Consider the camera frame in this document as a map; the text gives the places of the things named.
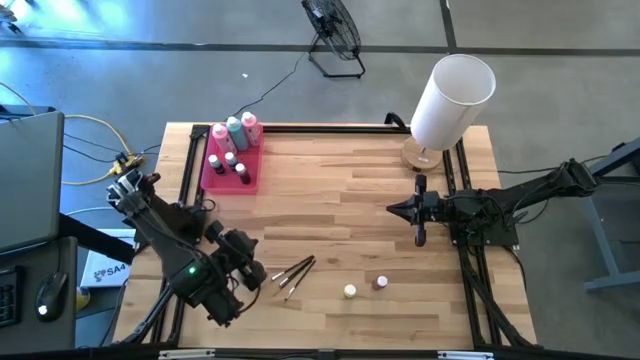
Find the dark grey desk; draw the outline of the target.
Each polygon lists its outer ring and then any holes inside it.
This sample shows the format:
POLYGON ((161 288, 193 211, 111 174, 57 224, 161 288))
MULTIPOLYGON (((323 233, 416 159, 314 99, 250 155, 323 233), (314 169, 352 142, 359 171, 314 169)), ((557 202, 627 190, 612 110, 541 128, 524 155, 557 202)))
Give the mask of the dark grey desk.
POLYGON ((75 346, 77 240, 61 238, 22 253, 0 257, 0 269, 15 268, 19 322, 0 327, 0 356, 66 350, 75 346), (66 276, 58 297, 59 316, 49 322, 37 317, 36 297, 54 273, 66 276))

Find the yellow black power connector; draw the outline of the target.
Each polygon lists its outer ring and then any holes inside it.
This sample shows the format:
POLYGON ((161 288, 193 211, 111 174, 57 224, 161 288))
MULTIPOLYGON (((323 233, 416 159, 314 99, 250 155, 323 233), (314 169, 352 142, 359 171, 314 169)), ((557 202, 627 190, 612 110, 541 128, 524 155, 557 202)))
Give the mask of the yellow black power connector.
POLYGON ((110 170, 112 175, 122 175, 131 168, 137 168, 144 162, 144 158, 140 155, 125 155, 120 153, 116 156, 113 166, 110 170))

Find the pink plastic tray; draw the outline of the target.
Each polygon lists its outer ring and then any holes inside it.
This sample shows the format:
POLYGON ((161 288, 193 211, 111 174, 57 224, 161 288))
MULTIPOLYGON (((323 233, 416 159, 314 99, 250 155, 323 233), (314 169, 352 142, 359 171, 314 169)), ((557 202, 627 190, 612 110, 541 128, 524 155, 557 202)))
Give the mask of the pink plastic tray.
POLYGON ((236 155, 238 161, 245 165, 250 177, 250 183, 244 184, 239 175, 232 171, 224 158, 224 152, 219 148, 210 130, 209 139, 203 160, 200 187, 214 195, 255 195, 258 192, 261 178, 262 157, 264 152, 264 136, 260 135, 257 146, 250 146, 248 150, 236 155), (216 155, 225 169, 224 174, 218 174, 210 165, 209 157, 216 155))

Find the black handle paintbrush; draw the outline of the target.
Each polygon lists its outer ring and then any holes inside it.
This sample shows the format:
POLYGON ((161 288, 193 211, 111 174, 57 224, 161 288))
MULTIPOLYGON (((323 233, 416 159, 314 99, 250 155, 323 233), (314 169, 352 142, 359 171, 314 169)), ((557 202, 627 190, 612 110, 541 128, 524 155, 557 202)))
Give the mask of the black handle paintbrush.
POLYGON ((281 278, 282 276, 284 276, 285 274, 290 273, 291 271, 296 270, 296 269, 302 267, 303 265, 306 265, 307 263, 312 261, 314 258, 315 258, 314 255, 310 255, 310 256, 306 257, 305 259, 299 261, 298 263, 290 266, 289 268, 287 268, 287 269, 285 269, 285 270, 283 270, 283 271, 281 271, 279 273, 276 273, 275 275, 271 276, 270 280, 271 281, 275 281, 275 280, 281 278))

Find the flat paintbrush silver ferrule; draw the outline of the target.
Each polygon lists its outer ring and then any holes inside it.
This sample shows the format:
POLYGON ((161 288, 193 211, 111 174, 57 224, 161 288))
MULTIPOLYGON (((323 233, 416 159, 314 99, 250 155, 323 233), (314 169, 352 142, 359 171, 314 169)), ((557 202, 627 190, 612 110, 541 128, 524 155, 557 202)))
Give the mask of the flat paintbrush silver ferrule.
POLYGON ((301 275, 301 277, 297 280, 297 282, 295 283, 295 285, 289 290, 287 296, 284 298, 284 301, 287 302, 292 295, 294 294, 295 290, 299 287, 299 285, 301 284, 301 282, 305 279, 305 277, 307 276, 307 274, 310 272, 310 270, 314 267, 314 265, 316 264, 316 260, 313 260, 304 270, 303 274, 301 275))

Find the black paintbrush tan bristles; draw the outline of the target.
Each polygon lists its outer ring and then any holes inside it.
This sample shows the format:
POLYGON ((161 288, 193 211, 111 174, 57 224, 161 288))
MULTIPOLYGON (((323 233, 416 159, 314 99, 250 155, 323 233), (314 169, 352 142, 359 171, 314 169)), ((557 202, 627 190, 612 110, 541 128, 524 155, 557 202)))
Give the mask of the black paintbrush tan bristles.
POLYGON ((302 267, 291 271, 290 273, 285 274, 284 276, 282 276, 281 278, 272 281, 272 282, 278 282, 278 288, 279 289, 284 289, 286 286, 288 286, 298 275, 302 274, 305 270, 305 268, 312 262, 310 261, 309 263, 307 263, 306 265, 303 265, 302 267))

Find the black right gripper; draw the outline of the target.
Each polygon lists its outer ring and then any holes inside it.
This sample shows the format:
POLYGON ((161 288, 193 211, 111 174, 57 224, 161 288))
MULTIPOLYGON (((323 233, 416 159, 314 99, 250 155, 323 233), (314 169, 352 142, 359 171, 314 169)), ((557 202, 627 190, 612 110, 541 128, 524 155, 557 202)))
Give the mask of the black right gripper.
POLYGON ((415 245, 424 246, 427 242, 427 222, 446 222, 446 202, 437 191, 427 190, 427 177, 418 174, 415 177, 414 194, 407 200, 388 205, 386 210, 402 219, 410 219, 416 228, 415 245))

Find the white cardboard box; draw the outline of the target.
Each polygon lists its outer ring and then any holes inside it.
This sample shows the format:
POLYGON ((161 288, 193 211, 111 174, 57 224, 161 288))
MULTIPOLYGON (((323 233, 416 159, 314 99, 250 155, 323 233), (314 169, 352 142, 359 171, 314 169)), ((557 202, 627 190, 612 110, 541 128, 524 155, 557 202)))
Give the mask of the white cardboard box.
POLYGON ((80 286, 85 288, 120 287, 129 278, 129 274, 130 266, 128 264, 89 251, 80 286))

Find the blue-grey metal desk frame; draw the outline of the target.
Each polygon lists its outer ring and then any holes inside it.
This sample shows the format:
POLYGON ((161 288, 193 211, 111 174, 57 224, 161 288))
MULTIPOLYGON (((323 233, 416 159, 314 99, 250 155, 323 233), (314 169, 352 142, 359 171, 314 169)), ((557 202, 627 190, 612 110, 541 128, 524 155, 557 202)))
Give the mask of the blue-grey metal desk frame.
POLYGON ((583 284, 587 292, 640 285, 640 137, 589 166, 601 180, 583 200, 606 274, 583 284))

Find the large pink paint bottle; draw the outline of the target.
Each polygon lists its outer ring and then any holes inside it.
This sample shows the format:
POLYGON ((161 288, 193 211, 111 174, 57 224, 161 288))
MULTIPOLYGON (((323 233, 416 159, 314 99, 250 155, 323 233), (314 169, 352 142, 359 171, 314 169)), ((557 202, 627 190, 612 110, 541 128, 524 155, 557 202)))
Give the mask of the large pink paint bottle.
POLYGON ((212 136, 223 153, 237 153, 237 148, 225 125, 215 123, 211 128, 212 136))
POLYGON ((251 112, 244 112, 241 117, 241 122, 249 143, 252 146, 258 146, 261 137, 261 125, 257 117, 251 112))

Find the person's shoe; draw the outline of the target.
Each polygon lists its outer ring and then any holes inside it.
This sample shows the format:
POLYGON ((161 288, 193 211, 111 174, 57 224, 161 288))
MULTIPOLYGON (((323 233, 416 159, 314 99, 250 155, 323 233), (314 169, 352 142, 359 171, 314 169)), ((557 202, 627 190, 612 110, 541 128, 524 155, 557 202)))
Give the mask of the person's shoe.
POLYGON ((4 5, 0 5, 0 25, 5 25, 14 34, 20 34, 21 30, 16 25, 15 13, 4 5))

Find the black computer mouse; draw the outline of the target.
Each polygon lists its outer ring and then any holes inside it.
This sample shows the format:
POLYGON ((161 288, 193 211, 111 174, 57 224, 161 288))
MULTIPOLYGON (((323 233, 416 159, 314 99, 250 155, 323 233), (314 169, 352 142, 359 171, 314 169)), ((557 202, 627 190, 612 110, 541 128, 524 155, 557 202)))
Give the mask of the black computer mouse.
POLYGON ((65 306, 68 274, 56 271, 49 274, 39 286, 35 298, 35 314, 40 322, 58 319, 65 306))

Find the silver frame bracket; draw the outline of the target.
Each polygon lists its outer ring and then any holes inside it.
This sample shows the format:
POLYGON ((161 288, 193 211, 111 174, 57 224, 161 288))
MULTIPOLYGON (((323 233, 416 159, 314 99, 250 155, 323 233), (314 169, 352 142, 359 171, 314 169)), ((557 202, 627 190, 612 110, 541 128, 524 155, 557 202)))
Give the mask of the silver frame bracket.
POLYGON ((173 349, 162 350, 158 354, 158 360, 214 360, 214 349, 173 349))
POLYGON ((491 352, 438 351, 438 360, 495 360, 491 352))

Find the black floor fan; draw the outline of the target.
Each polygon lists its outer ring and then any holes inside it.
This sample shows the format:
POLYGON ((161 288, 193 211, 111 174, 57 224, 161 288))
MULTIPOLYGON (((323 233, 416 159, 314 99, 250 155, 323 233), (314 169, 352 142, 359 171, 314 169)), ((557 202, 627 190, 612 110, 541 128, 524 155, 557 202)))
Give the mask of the black floor fan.
POLYGON ((301 0, 301 5, 315 31, 315 36, 307 51, 308 60, 325 78, 360 79, 366 73, 366 68, 360 58, 361 38, 354 20, 342 0, 301 0), (355 60, 361 71, 351 74, 328 73, 312 55, 318 47, 319 41, 328 45, 331 52, 341 60, 355 60))

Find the large teal paint bottle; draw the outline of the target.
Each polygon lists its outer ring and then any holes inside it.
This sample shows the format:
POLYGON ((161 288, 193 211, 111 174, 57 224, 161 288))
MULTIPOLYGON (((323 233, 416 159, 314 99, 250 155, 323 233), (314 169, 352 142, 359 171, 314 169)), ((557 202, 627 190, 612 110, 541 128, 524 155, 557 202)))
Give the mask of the large teal paint bottle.
POLYGON ((243 125, 238 118, 234 116, 228 117, 226 120, 226 128, 239 152, 244 152, 249 149, 249 142, 245 135, 243 125))

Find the black desk beam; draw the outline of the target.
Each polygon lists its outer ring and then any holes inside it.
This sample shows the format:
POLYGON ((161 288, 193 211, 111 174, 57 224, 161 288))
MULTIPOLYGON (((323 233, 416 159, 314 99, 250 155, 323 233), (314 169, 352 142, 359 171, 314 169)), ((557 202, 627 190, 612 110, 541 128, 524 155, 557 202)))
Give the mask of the black desk beam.
POLYGON ((59 215, 58 234, 74 237, 78 244, 88 250, 100 253, 113 260, 131 265, 135 250, 129 243, 90 227, 72 217, 59 215))

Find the grey laptop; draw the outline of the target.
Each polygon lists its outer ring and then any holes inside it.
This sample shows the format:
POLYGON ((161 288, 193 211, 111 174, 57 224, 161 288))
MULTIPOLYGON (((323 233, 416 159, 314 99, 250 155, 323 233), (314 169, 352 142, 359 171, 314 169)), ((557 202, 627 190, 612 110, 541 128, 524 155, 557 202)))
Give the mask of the grey laptop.
POLYGON ((0 253, 58 232, 64 114, 0 124, 0 253))

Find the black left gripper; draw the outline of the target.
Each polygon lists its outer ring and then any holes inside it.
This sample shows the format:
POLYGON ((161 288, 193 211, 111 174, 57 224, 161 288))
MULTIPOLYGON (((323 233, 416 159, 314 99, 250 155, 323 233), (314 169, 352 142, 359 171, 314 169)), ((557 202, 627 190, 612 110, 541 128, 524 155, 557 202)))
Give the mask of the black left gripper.
POLYGON ((204 236, 210 243, 218 244, 212 257, 226 274, 239 272, 243 285, 249 291, 261 286, 266 279, 266 271, 263 264, 255 259, 256 239, 238 229, 226 230, 220 221, 212 222, 205 229, 204 236))

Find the table lamp white shade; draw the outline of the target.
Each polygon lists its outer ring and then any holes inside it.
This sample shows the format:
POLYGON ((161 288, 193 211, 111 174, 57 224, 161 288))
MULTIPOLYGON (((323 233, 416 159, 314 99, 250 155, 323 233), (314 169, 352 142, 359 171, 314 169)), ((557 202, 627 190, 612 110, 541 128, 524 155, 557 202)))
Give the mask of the table lamp white shade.
POLYGON ((497 80, 481 59, 453 54, 433 67, 410 121, 411 135, 401 148, 403 164, 429 172, 442 153, 456 145, 493 97, 497 80))

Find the black keyboard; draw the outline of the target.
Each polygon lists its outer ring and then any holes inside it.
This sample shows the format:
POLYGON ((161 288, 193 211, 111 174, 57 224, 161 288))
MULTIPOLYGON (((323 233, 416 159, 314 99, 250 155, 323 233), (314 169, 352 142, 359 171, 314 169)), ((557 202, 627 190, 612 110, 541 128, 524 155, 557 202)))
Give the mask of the black keyboard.
POLYGON ((0 328, 20 322, 22 279, 21 266, 0 269, 0 328))

